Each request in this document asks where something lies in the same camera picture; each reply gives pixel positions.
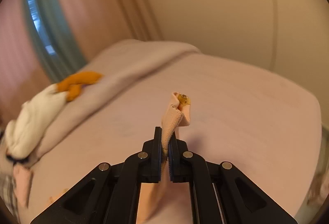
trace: wall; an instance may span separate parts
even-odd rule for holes
[[[148,1],[166,40],[189,42],[203,53],[265,69],[276,57],[274,71],[311,91],[329,125],[326,0],[277,0],[277,9],[274,0]]]

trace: floor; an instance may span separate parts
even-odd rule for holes
[[[329,132],[325,129],[322,130],[322,142],[320,148],[319,161],[316,167],[316,174],[321,173],[326,169],[329,159]],[[307,205],[307,197],[304,199],[302,206],[295,216],[298,224],[308,224],[315,214],[318,212],[320,206]]]

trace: silver screw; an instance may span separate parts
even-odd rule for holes
[[[191,158],[193,156],[193,153],[190,152],[190,151],[186,151],[183,153],[183,156],[186,157],[186,158]]]
[[[110,166],[108,165],[108,163],[101,163],[101,164],[98,166],[99,170],[101,170],[101,171],[108,170],[109,167],[110,167]]]
[[[222,164],[222,167],[225,169],[231,169],[232,168],[232,164],[230,162],[224,162]]]
[[[139,152],[137,156],[141,159],[144,159],[148,156],[148,154],[146,152]]]

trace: bed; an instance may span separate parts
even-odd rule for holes
[[[189,150],[210,162],[232,162],[296,214],[321,142],[320,107],[311,93],[269,71],[170,41],[122,41],[84,70],[103,73],[110,89],[102,82],[86,87],[31,154],[38,161],[31,167],[29,206],[19,207],[22,224],[99,163],[120,163],[140,151],[161,124],[173,91],[191,98],[191,125],[180,130]],[[103,95],[102,102],[95,100]],[[54,138],[57,133],[62,137]],[[186,184],[170,184],[148,223],[191,223],[189,197]]]

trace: triangular cutout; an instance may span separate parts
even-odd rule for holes
[[[95,186],[95,180],[89,181],[79,191],[77,191],[71,198],[64,202],[64,208],[76,213],[77,215],[82,214],[88,198],[92,193]]]
[[[237,178],[235,183],[240,192],[244,205],[251,213],[266,206],[266,201],[255,193],[241,178]]]

